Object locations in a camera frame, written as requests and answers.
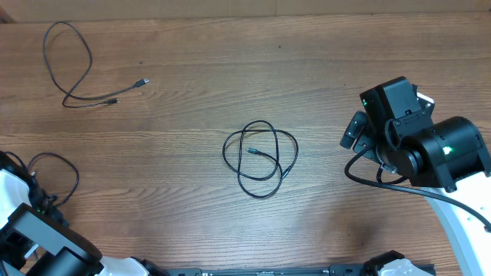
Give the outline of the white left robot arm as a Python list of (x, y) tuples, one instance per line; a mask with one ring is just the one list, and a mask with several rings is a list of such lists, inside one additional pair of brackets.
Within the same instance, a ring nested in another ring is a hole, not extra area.
[(58, 207), (13, 153), (1, 153), (1, 274), (23, 275), (38, 248), (44, 254), (26, 275), (148, 276), (134, 258), (104, 257), (86, 238), (68, 228)]

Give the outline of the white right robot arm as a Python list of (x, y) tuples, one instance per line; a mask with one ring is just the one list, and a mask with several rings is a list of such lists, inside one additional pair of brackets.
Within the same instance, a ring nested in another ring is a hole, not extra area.
[(433, 99), (397, 77), (361, 93), (342, 147), (345, 175), (360, 184), (423, 196), (464, 275), (490, 273), (490, 153), (465, 117), (432, 121)]

